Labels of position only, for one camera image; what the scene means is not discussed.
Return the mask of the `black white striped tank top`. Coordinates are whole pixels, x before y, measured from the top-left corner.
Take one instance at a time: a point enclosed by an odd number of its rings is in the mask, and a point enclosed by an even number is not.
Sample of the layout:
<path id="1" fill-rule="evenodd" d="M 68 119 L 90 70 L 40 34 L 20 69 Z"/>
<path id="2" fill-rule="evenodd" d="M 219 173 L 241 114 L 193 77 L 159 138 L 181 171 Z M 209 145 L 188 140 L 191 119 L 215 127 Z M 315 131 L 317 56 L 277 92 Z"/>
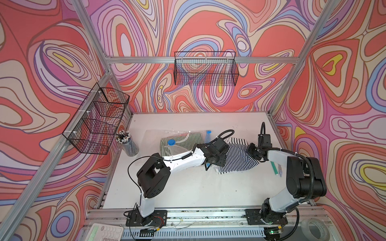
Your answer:
<path id="1" fill-rule="evenodd" d="M 245 139 L 240 139 L 240 138 L 229 137 L 227 141 L 228 141 L 228 144 L 231 144 L 231 145 L 242 145 L 242 146 L 248 145 Z"/>

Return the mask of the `clear vacuum bag blue zipper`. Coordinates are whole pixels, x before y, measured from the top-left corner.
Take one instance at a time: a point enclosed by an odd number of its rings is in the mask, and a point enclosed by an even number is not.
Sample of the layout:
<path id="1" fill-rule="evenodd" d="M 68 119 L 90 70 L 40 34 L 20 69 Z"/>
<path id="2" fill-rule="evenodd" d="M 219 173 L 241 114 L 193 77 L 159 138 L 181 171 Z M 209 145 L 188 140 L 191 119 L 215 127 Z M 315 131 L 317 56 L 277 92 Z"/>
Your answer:
<path id="1" fill-rule="evenodd" d="M 211 165 L 203 152 L 204 131 L 147 130 L 142 147 L 149 157 L 142 166 L 144 170 L 158 171 L 169 168 L 171 173 L 188 168 Z"/>

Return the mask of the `green white striped shirt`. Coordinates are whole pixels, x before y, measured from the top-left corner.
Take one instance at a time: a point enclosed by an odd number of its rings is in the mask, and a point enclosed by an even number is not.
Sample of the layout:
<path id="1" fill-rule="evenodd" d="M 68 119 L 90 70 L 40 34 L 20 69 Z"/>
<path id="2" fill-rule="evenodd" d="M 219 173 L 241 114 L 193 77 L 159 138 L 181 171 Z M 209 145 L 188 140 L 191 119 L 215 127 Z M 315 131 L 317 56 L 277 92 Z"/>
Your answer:
<path id="1" fill-rule="evenodd" d="M 203 143 L 200 132 L 184 132 L 164 137 L 160 140 L 160 155 L 173 156 L 191 151 L 197 144 Z"/>

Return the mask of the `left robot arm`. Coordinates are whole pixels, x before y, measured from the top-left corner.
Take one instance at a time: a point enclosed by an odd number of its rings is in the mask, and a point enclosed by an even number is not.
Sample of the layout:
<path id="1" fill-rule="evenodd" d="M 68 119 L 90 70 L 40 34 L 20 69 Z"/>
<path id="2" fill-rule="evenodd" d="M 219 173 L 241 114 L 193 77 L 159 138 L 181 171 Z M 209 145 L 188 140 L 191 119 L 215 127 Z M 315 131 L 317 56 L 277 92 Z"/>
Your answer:
<path id="1" fill-rule="evenodd" d="M 229 129 L 223 131 L 214 140 L 204 144 L 196 144 L 192 150 L 172 156 L 161 156 L 155 153 L 147 156 L 148 160 L 137 172 L 134 184 L 140 190 L 139 204 L 131 211 L 124 213 L 127 227 L 145 227 L 148 225 L 163 227 L 166 225 L 167 211 L 155 211 L 155 197 L 166 187 L 169 177 L 177 172 L 204 166 L 209 170 L 212 166 L 224 167 L 229 145 L 226 138 L 235 133 Z"/>

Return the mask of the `blue white striped shirt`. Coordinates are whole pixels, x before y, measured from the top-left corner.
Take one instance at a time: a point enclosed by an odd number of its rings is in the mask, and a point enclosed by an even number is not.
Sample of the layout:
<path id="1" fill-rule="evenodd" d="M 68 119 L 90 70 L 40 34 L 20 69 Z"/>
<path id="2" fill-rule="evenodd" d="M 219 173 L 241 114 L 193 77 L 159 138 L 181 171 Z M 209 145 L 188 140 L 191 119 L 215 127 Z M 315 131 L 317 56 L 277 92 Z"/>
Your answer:
<path id="1" fill-rule="evenodd" d="M 247 147 L 248 146 L 241 144 L 229 144 L 225 166 L 216 166 L 216 172 L 218 174 L 226 174 L 247 171 L 256 167 L 259 161 L 248 155 Z"/>

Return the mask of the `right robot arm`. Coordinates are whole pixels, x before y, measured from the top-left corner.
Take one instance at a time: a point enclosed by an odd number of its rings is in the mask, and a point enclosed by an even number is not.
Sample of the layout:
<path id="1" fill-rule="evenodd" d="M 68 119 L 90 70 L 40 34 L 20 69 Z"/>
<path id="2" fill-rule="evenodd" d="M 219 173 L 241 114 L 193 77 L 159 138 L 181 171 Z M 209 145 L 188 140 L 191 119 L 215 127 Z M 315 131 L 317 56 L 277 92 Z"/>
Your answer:
<path id="1" fill-rule="evenodd" d="M 249 144 L 247 154 L 257 161 L 286 166 L 285 188 L 274 197 L 267 198 L 261 206 L 259 217 L 263 223 L 270 225 L 300 204 L 327 194 L 319 160 L 274 148 L 270 135 L 266 133 L 265 123 L 261 124 L 257 145 Z"/>

